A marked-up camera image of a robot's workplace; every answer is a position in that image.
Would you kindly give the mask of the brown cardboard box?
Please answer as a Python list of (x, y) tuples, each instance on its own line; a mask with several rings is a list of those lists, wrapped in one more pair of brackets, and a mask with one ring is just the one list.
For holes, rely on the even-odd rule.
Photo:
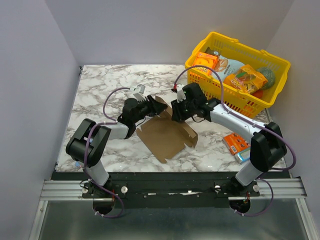
[(172, 108), (167, 106), (160, 115), (152, 117), (136, 130), (140, 140), (162, 164), (186, 146), (195, 148), (198, 142), (197, 132), (186, 122), (172, 121), (172, 115)]

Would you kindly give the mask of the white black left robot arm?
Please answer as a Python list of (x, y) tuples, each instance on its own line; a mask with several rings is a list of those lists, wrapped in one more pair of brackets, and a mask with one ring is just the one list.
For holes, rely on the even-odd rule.
[(145, 100), (128, 98), (124, 101), (122, 113), (115, 122), (97, 123), (84, 119), (66, 145), (65, 152), (74, 161), (82, 163), (83, 172), (94, 183), (93, 191), (101, 198), (111, 191), (109, 173), (103, 167), (101, 157), (107, 141), (128, 139), (136, 131), (136, 123), (145, 117), (155, 117), (168, 105), (148, 95)]

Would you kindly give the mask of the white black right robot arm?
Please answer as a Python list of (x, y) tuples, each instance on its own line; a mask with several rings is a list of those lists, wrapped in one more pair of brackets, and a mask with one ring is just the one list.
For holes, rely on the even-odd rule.
[(197, 83), (178, 84), (171, 102), (175, 122), (183, 122), (194, 116), (224, 126), (250, 144), (249, 160), (230, 183), (230, 191), (241, 196), (257, 177), (268, 172), (287, 153), (280, 127), (271, 122), (267, 125), (242, 114), (235, 114), (217, 98), (207, 99)]

